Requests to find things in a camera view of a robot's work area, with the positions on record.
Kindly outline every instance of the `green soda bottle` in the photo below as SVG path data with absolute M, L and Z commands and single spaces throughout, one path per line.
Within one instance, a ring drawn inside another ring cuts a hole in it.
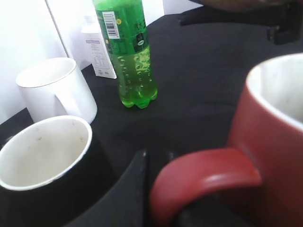
M 142 0 L 93 0 L 126 107 L 157 98 Z

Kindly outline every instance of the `black table surface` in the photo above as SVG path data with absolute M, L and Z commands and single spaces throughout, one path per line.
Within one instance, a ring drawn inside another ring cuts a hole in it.
M 179 26 L 176 15 L 149 25 L 151 62 L 159 96 L 148 108 L 125 108 L 117 81 L 98 78 L 91 66 L 83 75 L 98 104 L 94 133 L 117 175 L 136 151 L 151 155 L 152 182 L 167 163 L 167 151 L 178 155 L 223 147 L 245 78 L 258 63 L 303 52 L 303 43 L 275 46 L 266 28 L 242 24 Z M 23 110 L 0 125 L 0 142 L 32 120 Z

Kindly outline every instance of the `black object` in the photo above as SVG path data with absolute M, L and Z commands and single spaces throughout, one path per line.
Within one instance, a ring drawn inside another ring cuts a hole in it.
M 267 38 L 276 45 L 300 39 L 303 7 L 297 2 L 245 13 L 227 12 L 209 6 L 186 11 L 179 16 L 182 26 L 199 23 L 242 23 L 268 26 Z
M 148 154 L 138 152 L 115 186 L 66 227 L 146 227 Z
M 61 227 L 98 201 L 116 175 L 96 138 L 61 178 L 29 191 L 0 188 L 1 227 Z
M 175 227 L 254 227 L 254 225 L 235 215 L 215 196 L 207 196 L 183 209 Z
M 197 3 L 197 4 L 200 4 L 200 5 L 203 5 L 202 1 L 200 1 L 200 0 L 190 0 L 190 1 L 192 1 L 194 3 Z

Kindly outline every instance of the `mug handle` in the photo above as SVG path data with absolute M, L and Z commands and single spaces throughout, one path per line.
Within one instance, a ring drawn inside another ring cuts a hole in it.
M 59 100 L 68 115 L 81 117 L 81 111 L 74 98 L 64 92 L 56 92 L 55 97 Z
M 165 226 L 184 206 L 204 195 L 261 184 L 258 169 L 241 150 L 195 152 L 161 170 L 150 194 L 151 214 L 158 226 Z

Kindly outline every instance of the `cup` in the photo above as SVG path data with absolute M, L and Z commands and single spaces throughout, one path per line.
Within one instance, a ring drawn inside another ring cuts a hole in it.
M 94 97 L 75 60 L 53 58 L 35 64 L 16 79 L 34 122 L 73 115 L 91 123 L 97 114 Z
M 151 191 L 151 210 L 160 226 L 168 225 L 188 203 L 220 192 L 257 226 L 302 227 L 302 163 L 303 54 L 293 54 L 249 73 L 227 148 L 168 164 Z
M 0 151 L 0 226 L 61 227 L 115 181 L 85 120 L 59 116 L 40 121 Z

